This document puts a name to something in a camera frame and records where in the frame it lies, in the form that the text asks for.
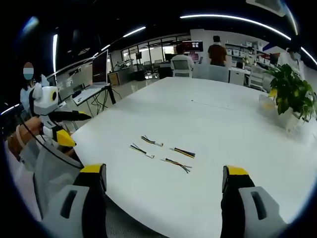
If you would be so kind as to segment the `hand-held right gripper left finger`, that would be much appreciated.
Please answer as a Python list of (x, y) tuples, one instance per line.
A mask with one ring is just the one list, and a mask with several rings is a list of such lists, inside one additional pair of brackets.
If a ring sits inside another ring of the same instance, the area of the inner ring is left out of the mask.
[(42, 226), (50, 238), (106, 238), (106, 164), (85, 166), (56, 194)]

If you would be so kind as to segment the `person's left hand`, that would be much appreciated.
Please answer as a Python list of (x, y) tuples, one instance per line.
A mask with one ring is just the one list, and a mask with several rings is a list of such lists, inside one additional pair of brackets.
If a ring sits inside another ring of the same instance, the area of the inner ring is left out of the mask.
[(27, 144), (31, 138), (43, 133), (43, 125), (38, 117), (32, 117), (19, 127), (20, 137), (24, 144)]

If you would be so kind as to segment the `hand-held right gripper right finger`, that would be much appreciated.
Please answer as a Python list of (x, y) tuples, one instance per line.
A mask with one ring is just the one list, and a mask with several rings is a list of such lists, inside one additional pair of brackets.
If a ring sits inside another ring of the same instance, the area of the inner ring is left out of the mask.
[(240, 167), (223, 167), (222, 238), (276, 238), (287, 227), (279, 204)]

